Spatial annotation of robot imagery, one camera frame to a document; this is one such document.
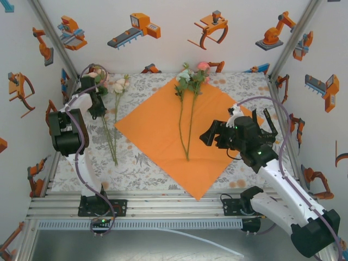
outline white wall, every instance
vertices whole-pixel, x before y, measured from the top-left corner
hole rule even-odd
[[[305,122],[300,162],[305,167],[321,171],[328,179],[329,186],[335,194],[332,200],[320,201],[327,209],[334,208],[341,216],[339,235],[348,238],[348,197],[347,168],[348,160],[341,160],[335,167],[335,140],[338,140],[338,154],[348,152],[347,112],[348,112],[348,18],[346,12],[348,2],[323,1],[314,15],[305,33],[313,31],[314,37],[309,53],[302,61],[289,58],[281,72],[288,74],[289,98],[285,107],[295,117],[301,117]],[[329,113],[324,108],[321,95],[305,87],[305,75],[312,75],[323,82],[332,74],[340,81],[340,90],[336,94],[336,107]],[[322,192],[324,187],[320,181],[311,184],[313,193]]]
[[[274,66],[284,46],[264,51],[255,45],[278,22],[278,15],[289,11],[295,22],[308,0],[60,0],[40,1],[51,23],[57,26],[63,15],[73,18],[85,31],[88,44],[77,51],[67,50],[75,67],[81,71],[89,63],[100,63],[111,72],[140,72],[154,63],[163,72],[176,72],[188,61],[226,62],[225,72],[240,72],[264,63]],[[221,11],[229,31],[221,44],[206,39],[207,50],[189,43],[199,42],[202,29],[194,25],[213,11]],[[131,13],[144,13],[161,27],[161,38],[138,38],[120,50],[107,45],[112,38],[131,27]],[[284,27],[280,39],[287,42],[290,28]]]
[[[15,230],[26,217],[30,197],[27,167],[34,166],[48,154],[54,153],[45,111],[48,99],[57,108],[62,106],[60,74],[63,63],[54,50],[54,63],[44,66],[44,58],[39,52],[39,42],[33,37],[32,27],[42,29],[27,1],[11,0],[14,13],[5,13],[0,8],[0,26],[3,33],[0,41],[0,137],[8,142],[8,148],[0,153],[0,244]],[[43,36],[48,47],[51,42]],[[15,99],[9,102],[9,72],[22,72],[29,78],[35,94],[27,99],[35,110],[21,119],[27,109]],[[42,178],[50,168],[47,161]]]

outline pink rose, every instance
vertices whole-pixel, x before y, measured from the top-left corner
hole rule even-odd
[[[197,65],[197,69],[205,71],[206,69],[209,69],[208,72],[210,71],[210,66],[207,62],[202,61]]]

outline table surface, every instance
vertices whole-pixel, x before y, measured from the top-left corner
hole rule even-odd
[[[132,112],[139,104],[148,99],[175,76],[175,73],[139,73],[130,75],[130,86],[121,97],[117,120]],[[123,78],[123,74],[110,74],[107,86],[111,86],[120,78]],[[237,102],[252,96],[264,95],[270,97],[267,81],[263,73],[211,73],[209,83],[229,94]],[[109,93],[103,96],[103,102],[108,109],[105,119],[113,136],[115,95]],[[244,106],[249,110],[257,109],[258,115],[263,118],[263,110],[265,108],[268,109],[279,133],[274,143],[274,150],[278,153],[283,137],[272,102],[269,100],[254,100],[245,103]],[[115,166],[104,132],[102,119],[97,118],[93,120],[91,115],[86,113],[84,121],[90,136],[90,145],[87,152],[91,158],[96,176],[103,183],[106,190],[183,190],[176,181],[118,131],[116,132],[116,144],[119,164]],[[267,121],[264,121],[261,127],[266,131],[270,131]],[[287,151],[285,151],[283,156],[283,164],[293,175]],[[254,173],[243,161],[234,160],[210,189],[248,188],[255,185],[261,188],[269,186],[263,178]],[[58,162],[52,191],[80,191],[77,175],[63,156],[60,156]]]

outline orange cloth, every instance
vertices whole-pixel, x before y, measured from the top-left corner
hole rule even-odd
[[[160,88],[149,99],[135,108],[130,114],[115,124],[131,142],[168,173],[195,199],[199,200],[208,191],[224,169],[231,163],[226,150],[206,146],[200,135],[206,132],[213,120],[227,121],[228,108],[235,101],[226,93],[209,84],[201,86],[201,92],[195,102],[192,122],[190,161],[186,160],[180,136],[179,113],[180,99],[175,95],[173,79]],[[182,115],[182,133],[187,147],[193,93],[186,91]],[[245,115],[251,116],[246,108]],[[235,157],[237,151],[229,151]]]

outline wire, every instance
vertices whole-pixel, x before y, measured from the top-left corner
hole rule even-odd
[[[314,258],[318,261],[322,261],[317,255],[314,255]]]
[[[241,158],[240,158],[240,159],[237,159],[237,158],[233,158],[233,157],[231,157],[231,156],[228,154],[228,150],[229,150],[229,148],[227,148],[227,150],[226,150],[226,154],[227,154],[227,156],[228,156],[229,158],[231,158],[231,159],[235,159],[235,160],[241,160]]]
[[[275,227],[277,226],[277,224],[273,223],[273,225],[266,229],[265,231],[262,231],[262,232],[257,232],[256,235],[264,235],[264,234],[267,234],[268,232],[271,232]]]
[[[298,188],[292,183],[292,181],[289,179],[289,177],[287,177],[284,173],[284,168],[283,168],[283,153],[284,153],[284,148],[285,148],[285,144],[286,142],[289,140],[290,138],[290,127],[291,127],[291,119],[290,119],[290,116],[289,116],[289,113],[287,112],[286,108],[284,107],[284,105],[271,98],[271,97],[267,97],[267,96],[255,96],[255,97],[251,97],[251,98],[248,98],[244,101],[241,101],[237,104],[237,106],[240,106],[242,105],[243,103],[246,103],[246,102],[249,102],[249,101],[252,101],[252,100],[258,100],[258,99],[265,99],[265,100],[270,100],[270,101],[273,101],[274,103],[278,104],[279,107],[285,112],[285,115],[287,116],[287,120],[288,120],[288,130],[287,130],[287,133],[285,135],[285,138],[283,140],[283,143],[281,145],[281,148],[280,148],[280,151],[279,151],[279,168],[280,168],[280,171],[282,173],[282,176],[283,178],[289,183],[289,185],[296,191],[296,193],[302,198],[302,200],[307,204],[307,206],[309,208],[312,207],[312,204],[306,199],[305,196],[303,196],[303,194],[298,190]],[[332,234],[332,237],[334,238],[335,240],[335,243],[337,244],[337,248],[338,248],[338,261],[342,261],[342,256],[343,256],[343,250],[342,250],[342,247],[339,243],[339,239],[335,233],[335,231],[332,229],[332,227],[330,226],[330,224],[326,221],[326,219],[324,219],[324,217],[322,215],[320,215],[320,213],[314,209],[313,212],[320,218],[320,220],[325,224],[325,226],[328,228],[328,230],[330,231],[330,233]]]
[[[84,72],[85,72],[87,69],[89,69],[90,67],[92,67],[92,66],[95,66],[95,64],[90,64],[90,65],[88,65],[88,66],[81,72],[80,78],[82,78]],[[105,69],[103,66],[101,66],[101,65],[98,65],[98,66],[99,66],[101,69],[103,69],[103,70],[105,71],[105,78],[104,78],[104,80],[102,80],[102,81],[101,81],[100,83],[98,83],[97,85],[92,86],[92,87],[90,87],[90,88],[87,88],[86,90],[84,90],[84,91],[80,92],[79,94],[73,96],[72,99],[71,99],[68,103],[65,104],[65,110],[64,110],[64,111],[65,111],[66,115],[69,116],[69,118],[71,119],[71,121],[75,124],[75,126],[76,126],[76,128],[77,128],[77,131],[78,131],[79,138],[80,138],[80,140],[81,140],[80,148],[78,148],[78,150],[77,150],[77,152],[76,152],[76,154],[75,154],[75,159],[74,159],[74,160],[75,160],[76,174],[77,174],[79,180],[81,181],[81,183],[82,183],[83,185],[85,185],[86,188],[88,188],[89,190],[91,190],[91,191],[92,191],[93,193],[95,193],[97,196],[101,197],[101,198],[109,205],[109,207],[110,207],[110,209],[111,209],[111,212],[112,212],[112,214],[113,214],[113,221],[112,221],[111,225],[109,226],[108,230],[106,230],[106,231],[105,231],[104,233],[102,233],[102,234],[99,234],[99,235],[102,237],[104,234],[106,235],[106,234],[108,234],[108,233],[111,232],[111,229],[112,229],[112,227],[113,227],[113,225],[114,225],[114,223],[115,223],[116,213],[115,213],[115,211],[114,211],[114,208],[113,208],[113,205],[111,204],[111,202],[110,202],[106,197],[104,197],[99,191],[96,191],[96,190],[93,189],[91,186],[89,186],[89,185],[87,184],[87,182],[82,178],[82,176],[81,176],[81,174],[80,174],[80,170],[79,170],[79,168],[78,168],[78,156],[79,156],[80,152],[83,150],[83,148],[84,148],[84,146],[85,146],[85,138],[84,138],[84,135],[83,135],[83,132],[82,132],[82,129],[81,129],[79,123],[77,122],[77,120],[76,120],[76,119],[71,115],[71,113],[69,112],[70,106],[74,104],[74,102],[76,101],[76,99],[77,99],[80,95],[82,95],[82,94],[84,94],[84,93],[86,93],[86,92],[89,92],[89,91],[91,91],[91,90],[96,89],[97,87],[103,85],[104,82],[107,80],[108,72],[106,71],[106,69]],[[97,233],[93,230],[93,224],[94,224],[94,221],[92,220],[92,221],[91,221],[91,225],[90,225],[90,230],[91,230],[91,231],[94,233],[94,235],[96,236]]]
[[[223,250],[226,250],[227,252],[229,253],[232,253],[232,254],[235,254],[237,256],[240,256],[242,258],[244,258],[244,255],[241,254],[241,253],[238,253],[236,251],[233,251],[232,249],[229,249],[227,247],[224,247],[224,246],[221,246],[215,242],[212,242],[210,240],[207,240],[207,239],[204,239],[204,238],[199,238],[199,237],[196,237],[195,235],[191,235],[191,234],[187,234],[187,233],[184,233],[184,232],[181,232],[181,231],[176,231],[176,230],[171,230],[171,229],[165,229],[165,228],[155,228],[154,230],[159,230],[159,231],[164,231],[164,232],[170,232],[170,233],[175,233],[175,234],[179,234],[179,235],[184,235],[186,237],[189,237],[189,238],[194,238],[194,239],[197,239],[199,241],[202,241],[202,242],[205,242],[205,243],[208,243],[208,244],[211,244],[213,246],[217,246]]]
[[[233,199],[233,197],[232,197],[231,195],[226,194],[226,193],[222,193],[222,194],[220,195],[220,201],[221,201],[222,204],[223,204],[222,196],[228,196],[228,197],[230,197],[231,200]]]

